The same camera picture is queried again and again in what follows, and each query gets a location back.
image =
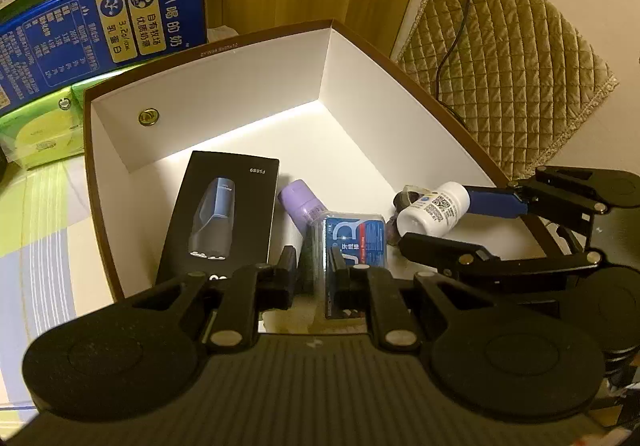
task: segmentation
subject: cable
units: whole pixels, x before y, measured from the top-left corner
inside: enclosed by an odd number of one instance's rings
[[[453,52],[453,49],[456,48],[456,45],[458,44],[458,41],[460,40],[460,36],[462,35],[462,31],[465,28],[466,17],[469,14],[469,5],[470,4],[471,4],[471,0],[466,0],[465,1],[465,9],[464,9],[464,11],[462,13],[462,21],[460,22],[460,28],[458,29],[458,32],[456,33],[456,37],[453,40],[453,44],[450,46],[449,50],[444,55],[444,58],[442,58],[442,61],[438,65],[438,69],[436,70],[436,90],[435,90],[435,94],[434,94],[436,100],[439,103],[441,103],[443,106],[445,106],[447,109],[449,109],[449,111],[453,114],[453,116],[456,119],[458,119],[458,121],[460,122],[460,124],[462,124],[462,126],[465,126],[465,122],[463,121],[462,117],[460,117],[460,115],[458,115],[457,112],[451,106],[449,106],[448,104],[446,104],[446,103],[444,103],[444,102],[442,102],[440,100],[440,72],[442,71],[442,66],[449,59],[449,56]]]

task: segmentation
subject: electric shaver image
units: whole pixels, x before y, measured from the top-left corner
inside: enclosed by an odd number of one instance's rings
[[[205,190],[193,216],[189,253],[210,260],[229,256],[234,228],[236,185],[225,177],[215,178]]]

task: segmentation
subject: white bottle cap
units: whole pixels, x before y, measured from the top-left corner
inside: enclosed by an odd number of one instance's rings
[[[444,236],[469,209],[469,202],[469,193],[463,185],[447,182],[398,214],[398,233]]]

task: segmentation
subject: purple bottle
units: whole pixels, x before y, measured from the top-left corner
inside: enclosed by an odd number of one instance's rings
[[[306,233],[309,225],[326,211],[324,204],[301,179],[283,187],[278,194],[278,200],[302,235]]]

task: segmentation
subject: quilted fabric pad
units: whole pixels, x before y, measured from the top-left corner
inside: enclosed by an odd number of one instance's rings
[[[398,65],[434,92],[464,0],[422,0]],[[440,74],[440,100],[509,178],[532,175],[617,85],[609,66],[547,0],[471,0]]]

